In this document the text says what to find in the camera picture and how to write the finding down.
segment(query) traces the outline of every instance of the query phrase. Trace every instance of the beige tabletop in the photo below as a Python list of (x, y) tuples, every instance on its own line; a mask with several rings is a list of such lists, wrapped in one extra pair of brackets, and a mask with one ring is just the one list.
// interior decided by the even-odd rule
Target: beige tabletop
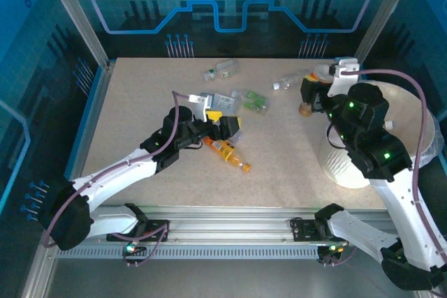
[[(273, 91), (272, 83), (321, 60), (239, 59), (240, 72), (205, 82), (202, 73), (221, 59), (118, 59), (91, 143), (84, 174), (118, 161), (160, 128), (182, 94), (251, 89), (270, 98), (265, 115), (241, 109), (244, 136), (238, 149), (252, 165), (248, 174), (210, 148), (182, 150), (163, 172), (135, 183), (106, 204), (320, 208), (336, 202), (349, 209), (382, 209), (371, 187), (342, 188), (331, 182), (316, 155), (325, 136), (322, 114), (298, 114), (300, 86)], [(190, 103), (181, 104), (193, 107)]]

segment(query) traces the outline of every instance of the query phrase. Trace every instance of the cylindrical container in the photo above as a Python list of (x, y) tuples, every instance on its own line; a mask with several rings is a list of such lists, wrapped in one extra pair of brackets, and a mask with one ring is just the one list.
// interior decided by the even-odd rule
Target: cylindrical container
[(248, 164), (242, 157), (242, 154), (235, 149), (228, 141), (214, 141), (209, 137), (203, 139), (209, 148), (216, 151), (226, 162), (234, 165), (235, 167), (240, 167), (243, 172), (248, 172), (251, 169), (251, 165)]

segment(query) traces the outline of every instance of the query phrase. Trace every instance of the clear plastic bottle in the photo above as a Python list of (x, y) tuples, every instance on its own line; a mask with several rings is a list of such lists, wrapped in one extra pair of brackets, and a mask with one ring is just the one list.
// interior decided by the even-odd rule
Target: clear plastic bottle
[(209, 69), (203, 73), (205, 81), (215, 80), (216, 78), (231, 77), (239, 71), (239, 62), (237, 59), (229, 59), (216, 65), (216, 69)]
[(310, 75), (311, 70), (300, 70), (296, 73), (292, 73), (290, 75), (282, 77), (279, 82), (273, 83), (273, 89), (279, 90), (284, 89), (287, 90), (289, 87), (300, 84), (304, 76)]
[(270, 102), (268, 98), (257, 94), (251, 90), (233, 90), (231, 92), (231, 96), (233, 98), (238, 98), (242, 101), (242, 105), (248, 110), (257, 112), (257, 113), (265, 113), (267, 112)]
[(235, 167), (240, 167), (243, 172), (248, 172), (251, 169), (251, 165), (246, 163), (242, 154), (236, 150), (236, 148), (230, 144), (228, 141), (214, 141), (209, 137), (203, 139), (209, 148), (217, 152), (226, 162), (234, 165)]

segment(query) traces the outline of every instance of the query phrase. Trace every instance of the floor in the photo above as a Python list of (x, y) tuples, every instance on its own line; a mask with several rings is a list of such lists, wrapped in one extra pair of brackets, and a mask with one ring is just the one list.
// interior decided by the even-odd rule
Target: floor
[(308, 260), (60, 260), (47, 298), (234, 297), (405, 298), (379, 264), (358, 251), (342, 266)]

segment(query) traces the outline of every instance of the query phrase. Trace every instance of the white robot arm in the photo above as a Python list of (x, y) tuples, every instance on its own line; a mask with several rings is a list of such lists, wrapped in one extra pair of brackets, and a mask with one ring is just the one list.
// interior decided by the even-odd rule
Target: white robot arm
[[(87, 237), (120, 233), (129, 238), (147, 231), (148, 219), (134, 204), (114, 208), (100, 207), (114, 194), (136, 181), (157, 174), (179, 158), (179, 151), (199, 144), (204, 137), (227, 140), (239, 130), (237, 117), (221, 117), (219, 124), (206, 119), (208, 97), (184, 96), (197, 103), (196, 117), (184, 106), (175, 107), (163, 120), (163, 126), (145, 140), (139, 149), (94, 174), (66, 181), (53, 179), (41, 188), (45, 193), (37, 219), (46, 229), (43, 244), (67, 250)], [(55, 244), (49, 244), (51, 237)]]
[(316, 220), (325, 225), (328, 234), (349, 241), (381, 263), (399, 288), (431, 290), (442, 282), (442, 272), (447, 270), (447, 241), (419, 190), (418, 197), (413, 193), (414, 158), (409, 158), (398, 138), (383, 129), (388, 102), (378, 87), (357, 83), (358, 76), (349, 75), (359, 67), (357, 59), (341, 58), (320, 67), (319, 74), (314, 71), (303, 81), (300, 110), (328, 115), (339, 143), (380, 195), (399, 236), (381, 232), (335, 204), (317, 213)]

